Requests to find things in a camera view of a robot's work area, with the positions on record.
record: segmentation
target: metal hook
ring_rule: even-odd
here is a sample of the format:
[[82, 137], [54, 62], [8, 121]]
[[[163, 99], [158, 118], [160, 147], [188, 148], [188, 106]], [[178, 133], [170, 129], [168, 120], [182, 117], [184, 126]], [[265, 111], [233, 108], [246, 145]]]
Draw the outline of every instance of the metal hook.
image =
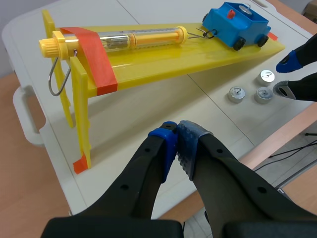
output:
[[[197, 30], [199, 30], [199, 31], [201, 31], [201, 32], [203, 32], [203, 36], [205, 37], [205, 38], [208, 38], [208, 39], [211, 39], [211, 38], [213, 38], [215, 35], [217, 35], [218, 34], [218, 31], [216, 30], [216, 29], [212, 29], [211, 31], [204, 31], [203, 29], [200, 29], [200, 28], [196, 28]], [[211, 37], [209, 37], [208, 36], [208, 33], [209, 32], [212, 32], [213, 33], [213, 36], [211, 36]]]
[[188, 34], [195, 36], [195, 37], [188, 37], [188, 39], [198, 38], [198, 37], [205, 38], [204, 36], [200, 36], [200, 35], [197, 35], [197, 34], [194, 34], [194, 33], [190, 33], [190, 32], [188, 32]]
[[[74, 56], [77, 56], [77, 50], [76, 50], [76, 49], [74, 49]], [[53, 96], [59, 96], [59, 95], [62, 93], [62, 91], [63, 91], [63, 89], [64, 89], [64, 87], [65, 87], [65, 85], [66, 85], [66, 82], [67, 82], [67, 80], [68, 80], [68, 77], [69, 77], [69, 75], [70, 75], [70, 67], [69, 67], [69, 68], [68, 68], [68, 71], [67, 71], [67, 73], [66, 73], [66, 75], [65, 75], [64, 82], [63, 82], [63, 84], [61, 85], [60, 90], [59, 90], [57, 93], [55, 93], [55, 92], [53, 91], [53, 89], [52, 89], [52, 75], [53, 75], [53, 73], [54, 73], [54, 69], [55, 69], [55, 67], [56, 67], [57, 61], [58, 61], [58, 57], [56, 57], [56, 59], [55, 59], [53, 65], [52, 65], [52, 68], [51, 68], [51, 70], [50, 70], [50, 73], [49, 73], [49, 90], [50, 90], [50, 92], [51, 92], [51, 94], [52, 94]]]

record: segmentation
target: toy car wheel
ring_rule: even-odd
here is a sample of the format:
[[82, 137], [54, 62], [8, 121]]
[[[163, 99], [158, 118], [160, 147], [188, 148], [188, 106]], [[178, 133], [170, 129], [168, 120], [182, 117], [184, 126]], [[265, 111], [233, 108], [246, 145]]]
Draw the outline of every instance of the toy car wheel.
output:
[[234, 43], [233, 49], [234, 49], [235, 51], [238, 51], [238, 50], [240, 50], [240, 49], [244, 46], [245, 43], [246, 43], [246, 39], [244, 39], [243, 37], [240, 37], [240, 38]]
[[204, 20], [206, 19], [207, 15], [208, 15], [208, 13], [203, 17], [203, 22], [204, 22]]
[[262, 36], [258, 41], [258, 47], [262, 47], [268, 41], [268, 36]]

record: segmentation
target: wooden floor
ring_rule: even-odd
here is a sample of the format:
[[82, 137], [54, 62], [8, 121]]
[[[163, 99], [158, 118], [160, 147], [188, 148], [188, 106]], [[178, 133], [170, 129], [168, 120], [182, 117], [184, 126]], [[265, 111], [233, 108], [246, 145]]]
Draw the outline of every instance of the wooden floor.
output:
[[[0, 237], [40, 237], [50, 218], [68, 215], [68, 204], [45, 148], [24, 137], [12, 98], [19, 87], [15, 74], [0, 79]], [[36, 124], [44, 117], [30, 98]]]

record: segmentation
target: metal wire hook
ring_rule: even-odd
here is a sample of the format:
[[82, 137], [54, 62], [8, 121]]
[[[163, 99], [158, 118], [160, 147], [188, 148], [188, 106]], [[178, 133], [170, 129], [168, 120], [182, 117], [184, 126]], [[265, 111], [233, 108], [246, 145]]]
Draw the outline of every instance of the metal wire hook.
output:
[[[74, 56], [77, 56], [77, 50], [76, 50], [76, 49], [74, 49]], [[63, 89], [64, 89], [64, 87], [65, 87], [65, 85], [66, 85], [66, 82], [67, 82], [67, 80], [68, 80], [68, 77], [69, 77], [69, 75], [70, 75], [70, 67], [69, 67], [69, 68], [68, 68], [68, 71], [67, 71], [67, 73], [66, 73], [66, 75], [65, 75], [64, 82], [63, 82], [63, 84], [61, 85], [60, 90], [59, 90], [57, 93], [55, 93], [55, 92], [53, 91], [53, 89], [52, 89], [52, 75], [53, 75], [53, 73], [54, 73], [54, 69], [55, 69], [55, 67], [56, 67], [57, 61], [58, 61], [58, 57], [56, 57], [56, 59], [55, 59], [53, 65], [52, 65], [52, 68], [51, 68], [51, 70], [50, 70], [50, 73], [49, 73], [49, 90], [50, 90], [50, 92], [51, 92], [51, 94], [52, 94], [53, 96], [59, 96], [59, 95], [62, 93], [62, 91], [63, 91]]]

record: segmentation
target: transparent tube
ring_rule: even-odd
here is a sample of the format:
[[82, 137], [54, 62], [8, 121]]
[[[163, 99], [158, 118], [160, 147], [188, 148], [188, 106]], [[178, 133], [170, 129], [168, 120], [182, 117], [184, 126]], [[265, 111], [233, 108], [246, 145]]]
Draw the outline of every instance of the transparent tube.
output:
[[[184, 27], [175, 28], [98, 32], [99, 38], [107, 52], [154, 47], [169, 44], [183, 44], [187, 39]], [[53, 32], [53, 38], [39, 40], [42, 55], [46, 58], [60, 57], [66, 60], [80, 49], [79, 40], [74, 34]]]
[[[98, 32], [107, 52], [153, 47], [170, 44], [182, 44], [186, 41], [187, 31], [184, 27]], [[78, 39], [72, 34], [65, 36], [66, 43], [75, 43]]]

